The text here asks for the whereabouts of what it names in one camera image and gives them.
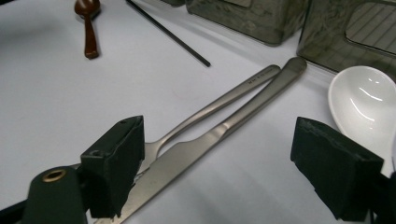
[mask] knife blade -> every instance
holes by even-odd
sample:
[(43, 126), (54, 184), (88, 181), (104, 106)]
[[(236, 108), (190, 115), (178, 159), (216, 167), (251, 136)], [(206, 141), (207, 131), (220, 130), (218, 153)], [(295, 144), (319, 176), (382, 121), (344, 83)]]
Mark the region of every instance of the knife blade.
[(169, 148), (136, 181), (129, 193), (128, 201), (121, 210), (121, 216), (114, 219), (100, 218), (95, 224), (123, 222), (204, 156), (206, 152), (272, 102), (304, 72), (305, 68), (306, 61), (304, 59), (300, 57), (290, 59), (273, 81), (230, 117), (195, 140), (180, 142)]

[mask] ceramic spoon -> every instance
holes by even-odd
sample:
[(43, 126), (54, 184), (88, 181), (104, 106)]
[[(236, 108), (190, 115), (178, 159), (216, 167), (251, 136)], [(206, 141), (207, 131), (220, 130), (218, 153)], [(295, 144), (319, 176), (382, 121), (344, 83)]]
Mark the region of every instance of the ceramic spoon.
[(395, 83), (372, 67), (350, 67), (332, 81), (329, 106), (341, 133), (383, 158), (381, 173), (390, 176), (396, 134)]
[(95, 32), (92, 28), (91, 18), (100, 10), (99, 0), (77, 0), (75, 4), (76, 13), (84, 19), (85, 22), (85, 57), (93, 59), (99, 56), (96, 47)]

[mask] knife handle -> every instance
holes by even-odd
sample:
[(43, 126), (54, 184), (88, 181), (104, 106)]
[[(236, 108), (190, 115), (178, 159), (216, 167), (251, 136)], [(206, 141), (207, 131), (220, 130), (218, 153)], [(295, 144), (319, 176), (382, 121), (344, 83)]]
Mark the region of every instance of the knife handle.
[(226, 138), (274, 100), (304, 72), (305, 68), (306, 61), (303, 58), (295, 57), (290, 59), (273, 81), (230, 117), (214, 127), (211, 132), (221, 134), (221, 139)]

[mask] silver fork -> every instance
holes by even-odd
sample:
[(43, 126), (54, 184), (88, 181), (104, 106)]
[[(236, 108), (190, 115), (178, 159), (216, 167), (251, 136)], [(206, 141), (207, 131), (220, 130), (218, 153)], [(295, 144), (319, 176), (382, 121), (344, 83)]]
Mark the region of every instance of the silver fork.
[(174, 139), (175, 137), (186, 131), (193, 124), (209, 117), (215, 112), (221, 110), (226, 105), (229, 105), (230, 103), (238, 100), (239, 98), (246, 95), (250, 91), (259, 87), (261, 84), (274, 77), (279, 71), (280, 68), (277, 65), (270, 65), (262, 69), (260, 72), (256, 73), (255, 75), (248, 78), (238, 86), (234, 87), (232, 90), (220, 96), (220, 98), (218, 98), (214, 102), (210, 103), (200, 111), (196, 112), (195, 114), (191, 115), (189, 118), (185, 119), (183, 122), (177, 125), (176, 128), (174, 128), (172, 131), (167, 133), (164, 137), (160, 138), (155, 142), (146, 143), (145, 159), (143, 160), (137, 174), (142, 175), (150, 167), (150, 165), (157, 160), (161, 148), (163, 148), (167, 143), (169, 143), (169, 141), (171, 141), (172, 139)]

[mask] black chopstick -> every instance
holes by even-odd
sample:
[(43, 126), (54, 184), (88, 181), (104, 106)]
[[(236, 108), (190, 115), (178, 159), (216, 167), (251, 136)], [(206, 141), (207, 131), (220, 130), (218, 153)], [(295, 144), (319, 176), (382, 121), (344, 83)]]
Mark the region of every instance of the black chopstick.
[(136, 9), (140, 14), (142, 14), (146, 19), (154, 23), (158, 28), (160, 28), (164, 33), (169, 35), (173, 40), (175, 40), (181, 47), (183, 47), (186, 51), (188, 51), (192, 56), (194, 56), (196, 59), (201, 61), (206, 67), (210, 66), (210, 62), (208, 62), (204, 57), (202, 57), (199, 53), (197, 53), (195, 50), (190, 48), (187, 44), (185, 44), (182, 40), (180, 40), (177, 36), (172, 34), (168, 29), (166, 29), (164, 26), (162, 26), (159, 22), (157, 22), (154, 18), (152, 18), (147, 12), (145, 12), (142, 8), (140, 8), (137, 4), (135, 4), (132, 0), (126, 0), (129, 4), (131, 4), (134, 9)]

